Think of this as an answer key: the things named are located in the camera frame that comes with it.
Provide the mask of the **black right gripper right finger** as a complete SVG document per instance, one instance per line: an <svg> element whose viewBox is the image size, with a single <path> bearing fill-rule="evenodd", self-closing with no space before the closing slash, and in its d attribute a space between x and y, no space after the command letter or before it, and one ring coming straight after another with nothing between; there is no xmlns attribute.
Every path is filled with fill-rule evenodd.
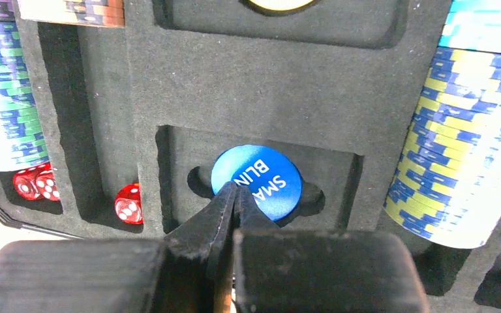
<svg viewBox="0 0 501 313"><path fill-rule="evenodd" d="M238 312L427 312L404 243L384 231L284 230L250 190L235 195Z"/></svg>

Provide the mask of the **teal poker chip stack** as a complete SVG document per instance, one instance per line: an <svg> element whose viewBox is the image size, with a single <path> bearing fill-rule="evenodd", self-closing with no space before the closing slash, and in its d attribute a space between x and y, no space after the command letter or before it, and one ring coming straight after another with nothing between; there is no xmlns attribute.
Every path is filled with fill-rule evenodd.
<svg viewBox="0 0 501 313"><path fill-rule="evenodd" d="M49 161L15 22L0 21L0 171Z"/></svg>

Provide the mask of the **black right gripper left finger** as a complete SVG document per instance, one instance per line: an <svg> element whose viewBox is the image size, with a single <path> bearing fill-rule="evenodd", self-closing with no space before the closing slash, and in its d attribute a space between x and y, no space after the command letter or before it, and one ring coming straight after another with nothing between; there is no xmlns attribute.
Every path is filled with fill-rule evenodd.
<svg viewBox="0 0 501 313"><path fill-rule="evenodd" d="M0 312L228 312L237 188L162 239L17 241L0 250Z"/></svg>

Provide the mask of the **blue small blind button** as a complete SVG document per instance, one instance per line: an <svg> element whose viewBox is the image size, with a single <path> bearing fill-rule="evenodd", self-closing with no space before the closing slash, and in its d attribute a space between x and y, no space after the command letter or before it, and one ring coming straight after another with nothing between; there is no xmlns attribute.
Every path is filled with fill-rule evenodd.
<svg viewBox="0 0 501 313"><path fill-rule="evenodd" d="M239 145L223 152L211 170L214 193L232 181L249 188L262 212L273 221L286 218L298 205L303 180L284 154L262 145Z"/></svg>

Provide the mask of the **yellow big blind button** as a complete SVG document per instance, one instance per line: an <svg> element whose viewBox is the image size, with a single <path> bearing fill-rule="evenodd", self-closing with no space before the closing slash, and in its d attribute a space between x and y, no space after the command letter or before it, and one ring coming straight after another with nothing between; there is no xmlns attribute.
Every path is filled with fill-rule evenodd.
<svg viewBox="0 0 501 313"><path fill-rule="evenodd" d="M248 0L252 8L272 13L289 13L315 4L315 0Z"/></svg>

